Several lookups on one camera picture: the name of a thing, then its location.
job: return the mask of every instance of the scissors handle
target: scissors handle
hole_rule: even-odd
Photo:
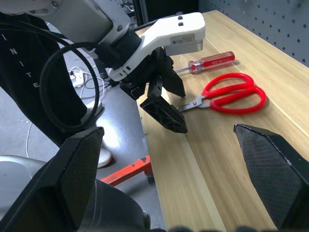
[[[243,109],[229,109],[229,108],[221,107],[222,105],[229,104],[231,102],[247,97],[254,93],[257,94],[261,98],[261,101],[256,106],[249,107],[249,108],[243,108]],[[230,96],[211,101],[210,108],[215,111],[226,113],[226,114],[247,114],[247,113],[252,113],[252,112],[262,109],[266,103],[266,100],[267,100],[266,94],[261,88],[257,86],[251,86],[249,88],[246,88]]]
[[[222,81],[224,79],[229,79],[229,78],[241,79],[241,80],[245,81],[245,83],[227,86],[227,87],[223,87],[223,88],[219,88],[219,89],[209,91],[214,85],[216,85],[220,81]],[[243,74],[243,73],[239,73],[239,72],[232,72],[232,73],[227,73],[227,74],[218,76],[217,78],[210,81],[209,84],[206,85],[206,87],[204,88],[202,95],[205,96],[207,99],[212,99],[212,98],[230,93],[230,92],[235,91],[235,90],[248,88],[249,86],[253,86],[253,85],[254,85],[254,81],[250,76]]]

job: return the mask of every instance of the wooden tabletop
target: wooden tabletop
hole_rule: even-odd
[[[243,72],[266,92],[268,103],[243,116],[210,109],[184,112],[187,134],[168,131],[140,109],[165,222],[168,228],[184,225],[194,231],[233,231],[239,225],[273,229],[250,181],[233,126],[244,123],[278,133],[309,160],[309,69],[218,11],[205,13],[204,18],[203,51],[173,56],[174,68],[227,51],[235,53],[238,63],[199,75],[183,72],[186,97],[164,91],[164,98],[177,107],[199,96],[215,77]],[[233,106],[257,100],[250,96]]]

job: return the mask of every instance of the gray floor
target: gray floor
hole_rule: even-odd
[[[68,68],[84,67],[73,55],[66,55]],[[93,91],[87,89],[83,96],[92,96]],[[104,113],[97,120],[97,126],[103,126],[103,146],[113,157],[113,162],[99,169],[97,178],[103,178],[115,171],[148,155],[142,139],[144,138],[138,106],[119,87],[108,90],[102,100]],[[26,157],[26,137],[30,122],[18,109],[14,101],[0,88],[0,155],[18,155]],[[32,126],[29,137],[30,158],[48,161],[58,151],[40,130]],[[142,209],[151,216],[152,228],[165,229],[162,211],[155,184],[149,184],[144,174],[139,174],[117,186],[118,189],[131,196]]]

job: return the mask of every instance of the pegboard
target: pegboard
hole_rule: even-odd
[[[309,67],[309,0],[200,0]]]

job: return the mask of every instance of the person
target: person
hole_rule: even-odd
[[[48,30],[46,23],[36,17],[22,14],[8,16],[0,13],[0,22],[19,20]],[[0,87],[15,101],[25,116],[58,147],[75,132],[62,131],[46,115],[39,94],[40,74],[45,62],[59,49],[57,42],[41,35],[20,31],[7,26],[0,30]],[[51,69],[48,94],[53,99],[55,115],[63,123],[79,125],[91,112],[70,80],[64,58]],[[103,110],[99,105],[96,115]],[[112,160],[109,151],[102,149],[98,168]]]

